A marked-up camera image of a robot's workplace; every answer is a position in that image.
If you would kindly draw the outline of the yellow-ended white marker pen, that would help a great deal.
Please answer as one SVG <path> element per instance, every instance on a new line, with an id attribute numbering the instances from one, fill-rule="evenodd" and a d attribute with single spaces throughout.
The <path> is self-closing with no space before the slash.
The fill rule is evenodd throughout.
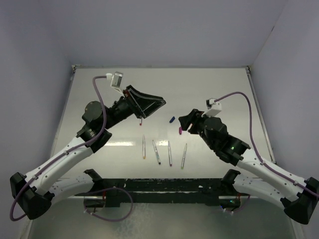
<path id="1" fill-rule="evenodd" d="M 143 159 L 146 159 L 146 139 L 145 135 L 142 137 L 142 149 L 143 149 Z"/>

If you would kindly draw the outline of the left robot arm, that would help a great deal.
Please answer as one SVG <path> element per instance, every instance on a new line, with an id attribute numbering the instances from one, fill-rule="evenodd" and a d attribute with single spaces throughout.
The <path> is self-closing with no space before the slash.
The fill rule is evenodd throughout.
<path id="1" fill-rule="evenodd" d="M 53 184 L 80 161 L 100 150 L 112 137 L 110 128 L 131 115 L 145 119 L 166 104 L 164 98 L 141 93 L 131 85 L 110 108 L 104 105 L 100 94 L 97 96 L 98 101 L 85 107 L 84 126 L 61 151 L 36 169 L 26 174 L 17 172 L 10 177 L 14 198 L 9 213 L 11 221 L 24 217 L 34 220 L 42 216 L 57 196 L 50 192 Z"/>

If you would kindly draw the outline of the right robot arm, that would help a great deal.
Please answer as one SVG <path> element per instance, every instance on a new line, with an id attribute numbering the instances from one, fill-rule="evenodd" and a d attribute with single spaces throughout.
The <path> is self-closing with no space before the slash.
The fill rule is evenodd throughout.
<path id="1" fill-rule="evenodd" d="M 237 191 L 254 195 L 282 208 L 289 218 L 300 224 L 310 222 L 319 202 L 317 179 L 294 175 L 263 159 L 255 145 L 230 135 L 220 118 L 208 117 L 193 109 L 178 120 L 183 131 L 199 135 L 220 160 L 258 177 L 255 180 L 230 170 L 221 184 L 225 194 L 233 195 Z"/>

